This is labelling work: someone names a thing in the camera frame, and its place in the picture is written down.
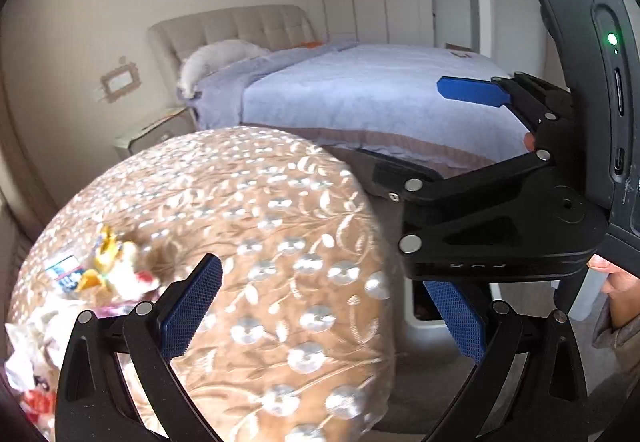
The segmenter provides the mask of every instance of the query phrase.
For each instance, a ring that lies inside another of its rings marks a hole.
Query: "headboard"
[[[241,38],[270,50],[315,40],[305,12],[297,6],[229,8],[158,22],[148,30],[164,83],[175,94],[180,65],[195,50],[229,38]]]

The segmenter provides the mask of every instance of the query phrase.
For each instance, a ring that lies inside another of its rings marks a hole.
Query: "gold floral tablecloth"
[[[102,223],[145,246],[161,290],[206,253],[222,260],[222,289],[172,367],[226,442],[357,440],[384,414],[394,352],[383,244],[357,181],[321,148],[237,127],[127,159],[43,232],[10,322],[27,321],[53,295],[47,261],[60,252],[86,260]],[[87,296],[88,307],[119,300]],[[162,433],[122,362],[145,425]]]

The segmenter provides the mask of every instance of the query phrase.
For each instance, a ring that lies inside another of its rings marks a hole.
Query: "sleeve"
[[[621,329],[613,330],[609,313],[609,298],[602,308],[593,333],[594,348],[611,348],[622,372],[635,386],[640,377],[640,316]]]

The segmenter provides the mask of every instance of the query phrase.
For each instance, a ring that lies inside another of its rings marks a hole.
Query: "blue textured pad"
[[[222,264],[212,257],[185,289],[182,299],[160,326],[161,354],[165,361],[183,356],[213,298],[222,285]]]
[[[511,103],[511,96],[499,85],[481,79],[443,76],[438,81],[438,92],[445,99],[500,107]]]
[[[484,324],[450,281],[425,281],[424,286],[463,356],[480,364],[486,351]]]

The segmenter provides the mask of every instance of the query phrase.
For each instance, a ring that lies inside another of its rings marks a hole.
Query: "bedside table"
[[[116,138],[114,147],[124,160],[171,137],[196,131],[195,121],[187,107],[163,109],[149,115],[136,126]]]

